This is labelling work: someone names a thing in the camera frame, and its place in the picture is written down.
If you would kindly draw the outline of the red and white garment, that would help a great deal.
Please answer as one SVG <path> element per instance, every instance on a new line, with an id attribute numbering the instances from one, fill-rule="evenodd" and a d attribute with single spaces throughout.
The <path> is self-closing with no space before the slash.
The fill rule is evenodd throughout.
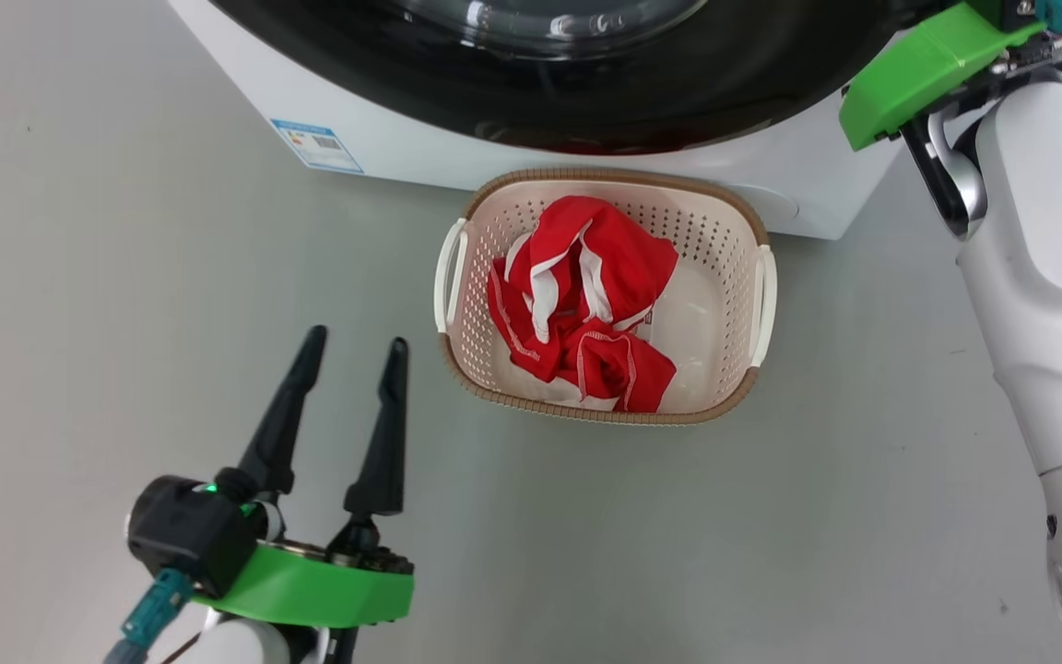
<path id="1" fill-rule="evenodd" d="M 513 365 L 558 404 L 654 413 L 676 367 L 636 329 L 678 260 L 610 202 L 565 195 L 490 263 L 490 318 Z"/>

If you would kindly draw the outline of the blue energy label sticker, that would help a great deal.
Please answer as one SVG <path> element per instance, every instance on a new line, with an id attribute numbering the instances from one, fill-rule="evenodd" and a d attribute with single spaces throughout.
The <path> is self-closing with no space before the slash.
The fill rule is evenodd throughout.
<path id="1" fill-rule="evenodd" d="M 270 118 L 269 122 L 306 167 L 325 172 L 365 172 L 329 127 Z"/>

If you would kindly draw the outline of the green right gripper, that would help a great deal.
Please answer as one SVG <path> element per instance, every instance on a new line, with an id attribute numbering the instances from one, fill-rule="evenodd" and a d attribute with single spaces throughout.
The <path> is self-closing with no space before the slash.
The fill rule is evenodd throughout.
<path id="1" fill-rule="evenodd" d="M 1044 29 L 1020 4 L 1037 0 L 939 0 L 944 5 L 853 78 L 839 125 L 852 151 L 896 135 L 912 117 Z"/>

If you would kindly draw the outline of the white front-load washing machine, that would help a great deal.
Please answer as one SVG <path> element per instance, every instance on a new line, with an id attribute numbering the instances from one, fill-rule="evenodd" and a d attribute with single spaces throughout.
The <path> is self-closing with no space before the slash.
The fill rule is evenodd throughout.
<path id="1" fill-rule="evenodd" d="M 212 0 L 168 0 L 168 4 L 267 122 L 275 118 L 329 127 L 363 169 L 363 176 L 371 178 L 473 192 L 514 170 L 595 167 L 724 186 L 751 184 L 789 195 L 799 206 L 795 219 L 764 223 L 768 229 L 837 240 L 898 150 L 885 143 L 855 152 L 844 137 L 838 114 L 844 87 L 860 70 L 796 116 L 713 144 L 606 156 L 492 143 L 422 123 L 328 83 L 253 37 Z"/>

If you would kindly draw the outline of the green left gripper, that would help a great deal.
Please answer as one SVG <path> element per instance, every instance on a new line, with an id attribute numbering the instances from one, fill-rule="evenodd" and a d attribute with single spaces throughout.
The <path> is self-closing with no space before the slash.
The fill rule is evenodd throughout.
<path id="1" fill-rule="evenodd" d="M 256 494 L 289 494 L 292 455 L 306 399 L 316 386 L 327 327 L 312 326 L 257 425 L 239 471 Z M 378 385 L 379 411 L 360 474 L 343 509 L 353 517 L 323 550 L 261 543 L 229 592 L 219 599 L 195 593 L 215 611 L 313 629 L 345 630 L 400 622 L 409 614 L 416 566 L 381 543 L 373 516 L 402 513 L 406 486 L 409 347 L 389 344 Z"/>

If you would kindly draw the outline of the cream laundry basket brown rim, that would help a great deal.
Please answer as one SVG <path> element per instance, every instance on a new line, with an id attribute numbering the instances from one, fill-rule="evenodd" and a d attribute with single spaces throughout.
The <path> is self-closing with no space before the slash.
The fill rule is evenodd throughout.
<path id="1" fill-rule="evenodd" d="M 676 364 L 658 413 L 583 409 L 510 361 L 490 320 L 490 262 L 564 195 L 606 200 L 678 251 L 674 277 L 637 328 Z M 433 279 L 440 350 L 456 381 L 484 401 L 556 419 L 686 426 L 725 415 L 770 348 L 778 269 L 761 218 L 713 182 L 595 167 L 527 169 L 490 180 L 447 232 Z"/>

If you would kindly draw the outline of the washing machine door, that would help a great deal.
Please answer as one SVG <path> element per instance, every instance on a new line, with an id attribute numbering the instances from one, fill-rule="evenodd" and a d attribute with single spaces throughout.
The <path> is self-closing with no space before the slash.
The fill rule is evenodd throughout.
<path id="1" fill-rule="evenodd" d="M 212 0 L 316 76 L 457 135 L 663 154 L 825 100 L 935 0 Z"/>

